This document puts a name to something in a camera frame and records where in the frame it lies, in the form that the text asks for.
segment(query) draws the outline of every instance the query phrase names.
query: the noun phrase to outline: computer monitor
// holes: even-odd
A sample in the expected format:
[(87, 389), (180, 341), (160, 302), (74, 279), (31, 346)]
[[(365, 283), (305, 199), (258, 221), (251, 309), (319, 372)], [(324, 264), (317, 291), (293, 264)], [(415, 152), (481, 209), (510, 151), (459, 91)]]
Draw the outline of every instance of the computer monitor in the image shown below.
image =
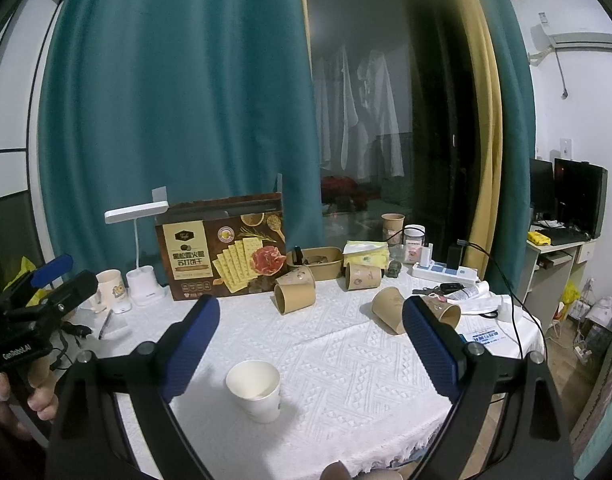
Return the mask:
[(531, 205), (534, 219), (552, 220), (556, 216), (555, 184), (548, 160), (531, 158)]
[(555, 159), (558, 220), (599, 237), (604, 220), (608, 170), (588, 162)]

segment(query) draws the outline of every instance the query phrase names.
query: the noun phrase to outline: drawer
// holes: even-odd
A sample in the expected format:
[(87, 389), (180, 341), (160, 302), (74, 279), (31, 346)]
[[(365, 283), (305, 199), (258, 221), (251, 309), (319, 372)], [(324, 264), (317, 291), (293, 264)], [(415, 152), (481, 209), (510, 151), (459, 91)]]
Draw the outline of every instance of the drawer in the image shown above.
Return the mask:
[(583, 264), (584, 262), (593, 259), (593, 253), (595, 253), (595, 243), (596, 242), (589, 242), (587, 244), (583, 244), (579, 248), (579, 253), (577, 253), (578, 264)]

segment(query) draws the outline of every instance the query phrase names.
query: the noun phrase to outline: textured tablecloth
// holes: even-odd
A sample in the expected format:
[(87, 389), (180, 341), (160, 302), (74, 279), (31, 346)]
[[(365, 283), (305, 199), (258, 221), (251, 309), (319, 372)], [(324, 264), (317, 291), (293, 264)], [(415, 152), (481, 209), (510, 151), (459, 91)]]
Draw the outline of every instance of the textured tablecloth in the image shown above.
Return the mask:
[[(378, 289), (346, 292), (343, 280), (317, 282), (317, 302), (281, 316), (271, 293), (220, 299), (221, 321), (186, 393), (171, 403), (183, 431), (215, 480), (315, 480), (341, 460), (351, 475), (405, 460), (428, 443), (451, 408), (440, 397), (407, 335), (393, 333), (371, 312), (378, 290), (434, 286), (405, 272)], [(99, 356), (157, 340), (193, 301), (166, 300), (122, 314), (132, 333), (99, 343)], [(543, 350), (537, 327), (517, 320), (524, 352)], [(518, 356), (512, 325), (463, 316), (468, 339), (494, 330), (494, 354)], [(272, 362), (281, 373), (281, 415), (256, 424), (225, 389), (228, 370), (246, 359)], [(126, 432), (140, 468), (161, 478), (140, 433), (129, 396), (119, 396)]]

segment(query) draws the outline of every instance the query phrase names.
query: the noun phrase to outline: small figurine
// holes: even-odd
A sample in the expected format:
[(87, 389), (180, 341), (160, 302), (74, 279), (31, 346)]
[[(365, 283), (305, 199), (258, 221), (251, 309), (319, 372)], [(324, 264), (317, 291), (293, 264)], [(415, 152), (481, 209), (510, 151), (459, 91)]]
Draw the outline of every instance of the small figurine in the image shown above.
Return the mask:
[(388, 270), (386, 271), (386, 276), (388, 276), (389, 278), (396, 278), (398, 277), (400, 270), (401, 270), (401, 263), (399, 263), (397, 260), (393, 260), (388, 266)]

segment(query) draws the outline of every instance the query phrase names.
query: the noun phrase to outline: ham slice picture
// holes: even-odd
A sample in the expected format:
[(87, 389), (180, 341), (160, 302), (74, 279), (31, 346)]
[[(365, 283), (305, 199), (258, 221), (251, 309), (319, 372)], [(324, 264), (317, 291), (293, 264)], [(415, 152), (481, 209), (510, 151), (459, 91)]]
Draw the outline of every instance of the ham slice picture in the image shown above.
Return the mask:
[(257, 249), (252, 254), (253, 268), (264, 276), (272, 276), (279, 272), (286, 261), (286, 257), (275, 246), (266, 246)]

